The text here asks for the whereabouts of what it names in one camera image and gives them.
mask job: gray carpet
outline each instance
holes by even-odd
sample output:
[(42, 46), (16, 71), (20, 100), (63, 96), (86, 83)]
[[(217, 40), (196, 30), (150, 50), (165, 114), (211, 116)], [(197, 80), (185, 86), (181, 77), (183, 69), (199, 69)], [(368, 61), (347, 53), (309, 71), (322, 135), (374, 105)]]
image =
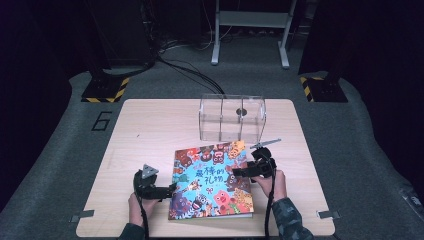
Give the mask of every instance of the gray carpet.
[[(297, 36), (288, 53), (289, 70), (280, 65), (278, 40), (252, 37), (223, 43), (218, 66), (210, 64), (212, 47), (203, 51), (178, 47), (162, 57), (190, 62), (227, 94), (294, 102), (328, 205), (342, 215), (334, 220), (340, 239), (424, 239), (424, 222), (399, 194), (408, 182), (375, 142), (359, 93), (341, 80), (349, 103), (308, 103), (297, 75), (305, 37)], [(308, 76), (323, 77), (325, 73)], [(89, 81), (88, 73), (70, 79), (73, 94), (68, 109), (1, 212), (0, 239), (77, 239), (77, 223), (69, 223), (69, 218), (84, 208), (123, 102), (131, 98), (199, 98), (201, 93), (210, 93), (163, 63), (131, 77), (118, 103), (81, 102)], [(106, 131), (91, 131), (102, 111), (112, 112), (109, 126)]]

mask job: yellow and black hazard tape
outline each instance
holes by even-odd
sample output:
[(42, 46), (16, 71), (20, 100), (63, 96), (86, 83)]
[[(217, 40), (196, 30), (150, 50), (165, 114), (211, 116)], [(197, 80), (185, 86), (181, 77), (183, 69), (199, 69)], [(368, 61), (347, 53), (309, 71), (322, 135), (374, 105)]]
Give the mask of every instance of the yellow and black hazard tape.
[(119, 87), (119, 90), (116, 93), (116, 96), (113, 98), (81, 98), (81, 102), (119, 102), (119, 100), (121, 100), (122, 95), (124, 95), (125, 88), (127, 87), (129, 81), (129, 78), (126, 78), (122, 81), (121, 86)]
[(310, 79), (310, 80), (324, 80), (324, 79), (322, 79), (322, 78), (320, 78), (320, 77), (313, 77), (313, 78), (306, 78), (306, 77), (301, 77), (300, 78), (300, 82), (302, 83), (302, 87), (303, 87), (303, 90), (305, 91), (305, 95), (306, 95), (306, 98), (308, 99), (308, 102), (314, 102), (314, 97), (312, 96), (312, 93), (311, 93), (311, 90), (309, 89), (309, 86), (308, 86), (308, 79)]

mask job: cartoon character illustration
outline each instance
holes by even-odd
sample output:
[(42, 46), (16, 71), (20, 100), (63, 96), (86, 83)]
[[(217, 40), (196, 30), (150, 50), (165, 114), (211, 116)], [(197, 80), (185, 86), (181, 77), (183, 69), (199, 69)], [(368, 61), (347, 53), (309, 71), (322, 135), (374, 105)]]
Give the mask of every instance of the cartoon character illustration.
[(234, 192), (236, 188), (247, 191), (249, 189), (249, 179), (236, 177), (234, 174), (230, 173), (225, 185), (227, 185), (228, 192)]
[(188, 182), (188, 176), (187, 174), (183, 174), (178, 177), (178, 182)]
[(217, 152), (228, 152), (228, 146), (230, 146), (230, 143), (219, 143), (214, 146), (213, 150)]
[(182, 192), (175, 193), (172, 201), (172, 209), (174, 210), (172, 217), (183, 215), (190, 210), (191, 201), (187, 200), (186, 197), (183, 197)]
[(240, 153), (238, 157), (234, 159), (234, 163), (239, 168), (246, 168), (247, 167), (247, 157), (245, 153)]
[(219, 211), (219, 208), (217, 206), (213, 207), (213, 211), (215, 213), (215, 216), (221, 215), (221, 212)]
[(175, 159), (180, 162), (180, 165), (188, 168), (193, 164), (193, 161), (189, 156), (187, 156), (187, 150), (178, 150), (175, 152)]
[(212, 216), (212, 203), (206, 203), (205, 207), (205, 217), (211, 217)]
[(240, 155), (240, 152), (245, 149), (243, 141), (235, 141), (231, 143), (231, 149), (228, 152), (228, 158), (235, 159)]
[(234, 211), (235, 214), (240, 214), (241, 213), (240, 209), (237, 207), (236, 204), (230, 203), (230, 204), (228, 204), (228, 206), (230, 206), (230, 208), (233, 209), (233, 211)]
[(232, 165), (226, 165), (225, 166), (225, 171), (228, 174), (233, 174), (233, 168), (240, 168), (240, 167), (237, 165), (236, 162), (234, 162)]
[(243, 190), (236, 188), (233, 197), (236, 200), (237, 205), (243, 206), (249, 212), (253, 211), (252, 194), (245, 193)]
[(230, 195), (223, 190), (219, 190), (217, 194), (213, 197), (216, 204), (219, 206), (219, 212), (221, 214), (234, 214), (235, 209), (230, 206), (230, 204), (235, 204), (235, 199), (231, 198)]
[(199, 184), (199, 179), (194, 179), (194, 181), (192, 181), (186, 188), (184, 188), (183, 190), (181, 190), (181, 193), (185, 193), (187, 191), (193, 191), (193, 190), (201, 190), (200, 187), (202, 185)]
[(196, 217), (206, 217), (206, 210), (200, 210), (200, 212), (196, 214)]
[(174, 173), (181, 174), (181, 173), (183, 173), (183, 172), (184, 172), (184, 169), (183, 169), (183, 168), (180, 168), (180, 167), (175, 168), (175, 167), (174, 167)]
[(202, 156), (200, 157), (200, 160), (203, 162), (208, 162), (212, 159), (211, 149), (209, 147), (204, 147), (202, 149)]
[(202, 206), (207, 203), (209, 203), (208, 198), (203, 194), (199, 194), (196, 196), (193, 203), (190, 205), (190, 209), (184, 214), (175, 216), (175, 219), (185, 219), (192, 218), (193, 216), (198, 216), (198, 214), (196, 213), (199, 213), (201, 211)]
[(200, 148), (191, 148), (187, 150), (187, 156), (191, 158), (193, 162), (196, 162), (200, 159)]
[(224, 152), (214, 152), (213, 154), (213, 165), (224, 164)]

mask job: black curtain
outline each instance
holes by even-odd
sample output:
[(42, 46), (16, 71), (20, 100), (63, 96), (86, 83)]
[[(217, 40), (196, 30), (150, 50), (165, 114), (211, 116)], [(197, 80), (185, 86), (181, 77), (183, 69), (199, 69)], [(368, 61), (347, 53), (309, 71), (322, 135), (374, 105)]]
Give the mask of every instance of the black curtain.
[(3, 209), (66, 110), (69, 79), (87, 71), (87, 62), (108, 66), (82, 0), (3, 1), (0, 22)]
[[(420, 199), (424, 199), (422, 9), (424, 3), (418, 0), (322, 0), (299, 68), (299, 74), (332, 71), (337, 61), (348, 61), (340, 77), (361, 94), (375, 139)], [(359, 34), (349, 35), (354, 28)], [(341, 53), (352, 37), (350, 53)]]

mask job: white metal frame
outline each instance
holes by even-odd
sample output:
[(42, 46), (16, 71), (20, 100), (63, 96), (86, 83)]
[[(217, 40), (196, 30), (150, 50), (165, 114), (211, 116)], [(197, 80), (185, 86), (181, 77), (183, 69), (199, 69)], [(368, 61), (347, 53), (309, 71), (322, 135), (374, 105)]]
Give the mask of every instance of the white metal frame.
[(215, 44), (212, 52), (212, 65), (218, 65), (220, 50), (220, 26), (250, 26), (250, 27), (272, 27), (284, 28), (283, 38), (278, 41), (281, 65), (284, 69), (289, 69), (289, 60), (286, 52), (287, 37), (289, 35), (294, 8), (297, 0), (292, 0), (288, 13), (268, 13), (268, 12), (238, 12), (220, 11), (219, 0), (216, 0), (215, 11)]

